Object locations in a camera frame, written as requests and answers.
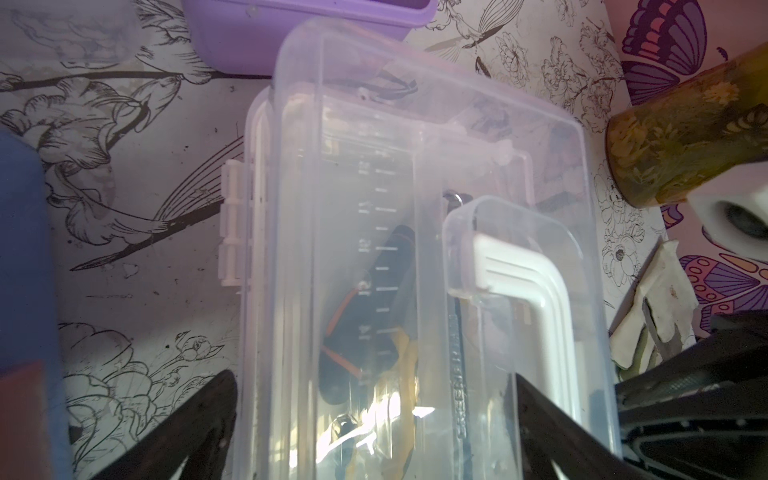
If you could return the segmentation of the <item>potted green plant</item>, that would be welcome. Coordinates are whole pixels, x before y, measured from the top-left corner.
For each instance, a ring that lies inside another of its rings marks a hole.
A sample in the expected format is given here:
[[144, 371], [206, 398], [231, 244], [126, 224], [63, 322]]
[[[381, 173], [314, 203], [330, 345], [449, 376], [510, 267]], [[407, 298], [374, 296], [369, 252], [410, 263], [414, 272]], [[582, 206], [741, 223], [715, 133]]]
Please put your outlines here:
[[619, 193], [636, 208], [682, 201], [732, 167], [767, 158], [767, 46], [673, 84], [669, 72], [624, 65], [633, 107], [605, 134]]

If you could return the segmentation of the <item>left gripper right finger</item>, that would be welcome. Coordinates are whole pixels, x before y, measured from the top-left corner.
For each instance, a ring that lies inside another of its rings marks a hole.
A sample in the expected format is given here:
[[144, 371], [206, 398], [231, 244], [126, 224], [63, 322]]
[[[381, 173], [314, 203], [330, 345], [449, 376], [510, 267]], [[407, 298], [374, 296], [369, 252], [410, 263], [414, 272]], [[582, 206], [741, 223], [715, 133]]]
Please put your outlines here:
[[516, 417], [530, 477], [641, 479], [523, 376], [514, 376]]

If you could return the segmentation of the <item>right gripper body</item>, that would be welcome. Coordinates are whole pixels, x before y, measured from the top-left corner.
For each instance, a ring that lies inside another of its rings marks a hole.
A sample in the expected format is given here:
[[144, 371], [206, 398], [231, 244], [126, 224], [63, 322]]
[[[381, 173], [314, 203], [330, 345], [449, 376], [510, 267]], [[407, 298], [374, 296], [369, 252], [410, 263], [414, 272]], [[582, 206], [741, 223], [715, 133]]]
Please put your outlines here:
[[617, 384], [624, 460], [653, 479], [767, 476], [767, 314], [712, 318], [712, 333]]

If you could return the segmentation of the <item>yellow handled pliers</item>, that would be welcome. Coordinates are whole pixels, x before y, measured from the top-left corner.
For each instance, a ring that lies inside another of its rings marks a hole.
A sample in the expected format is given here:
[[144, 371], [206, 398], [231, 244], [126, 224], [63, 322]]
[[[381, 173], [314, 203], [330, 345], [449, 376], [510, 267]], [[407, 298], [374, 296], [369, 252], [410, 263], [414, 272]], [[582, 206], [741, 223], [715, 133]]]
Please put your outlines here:
[[350, 412], [335, 419], [336, 479], [403, 479], [415, 451], [418, 347], [400, 328], [387, 335], [398, 358]]

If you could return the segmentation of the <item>silver wrench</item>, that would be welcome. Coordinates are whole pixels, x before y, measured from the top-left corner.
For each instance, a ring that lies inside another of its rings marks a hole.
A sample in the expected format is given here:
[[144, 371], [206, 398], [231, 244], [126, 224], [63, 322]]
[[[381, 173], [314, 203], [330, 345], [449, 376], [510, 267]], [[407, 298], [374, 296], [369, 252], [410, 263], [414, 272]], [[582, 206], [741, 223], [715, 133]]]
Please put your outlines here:
[[468, 401], [465, 355], [462, 335], [461, 299], [448, 293], [447, 322], [449, 331], [450, 382], [455, 435], [460, 441], [468, 436]]

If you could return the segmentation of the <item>white toolbox clear lid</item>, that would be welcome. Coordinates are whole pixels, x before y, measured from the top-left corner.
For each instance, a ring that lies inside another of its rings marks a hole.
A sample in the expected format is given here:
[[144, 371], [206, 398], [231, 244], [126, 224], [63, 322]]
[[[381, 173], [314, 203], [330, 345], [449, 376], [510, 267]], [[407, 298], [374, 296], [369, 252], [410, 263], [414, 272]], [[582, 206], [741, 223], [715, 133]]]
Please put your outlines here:
[[295, 27], [222, 170], [236, 479], [517, 479], [525, 377], [619, 433], [585, 138], [339, 19]]

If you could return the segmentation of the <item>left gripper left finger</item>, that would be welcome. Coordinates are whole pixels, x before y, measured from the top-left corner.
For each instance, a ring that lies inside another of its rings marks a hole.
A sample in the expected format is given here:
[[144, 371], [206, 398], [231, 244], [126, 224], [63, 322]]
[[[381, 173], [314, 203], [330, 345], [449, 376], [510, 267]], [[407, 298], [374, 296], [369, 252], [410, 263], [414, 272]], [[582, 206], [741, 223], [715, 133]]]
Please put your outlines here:
[[237, 417], [235, 374], [223, 370], [97, 479], [220, 479]]

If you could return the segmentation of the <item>work glove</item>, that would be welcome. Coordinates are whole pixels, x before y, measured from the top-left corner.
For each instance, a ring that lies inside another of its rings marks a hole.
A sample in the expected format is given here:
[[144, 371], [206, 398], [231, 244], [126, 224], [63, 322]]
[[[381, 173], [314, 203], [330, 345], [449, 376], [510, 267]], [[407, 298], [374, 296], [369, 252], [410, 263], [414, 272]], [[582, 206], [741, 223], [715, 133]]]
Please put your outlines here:
[[631, 308], [610, 335], [611, 359], [621, 381], [636, 377], [696, 343], [699, 306], [678, 258], [679, 242], [661, 243], [635, 288]]

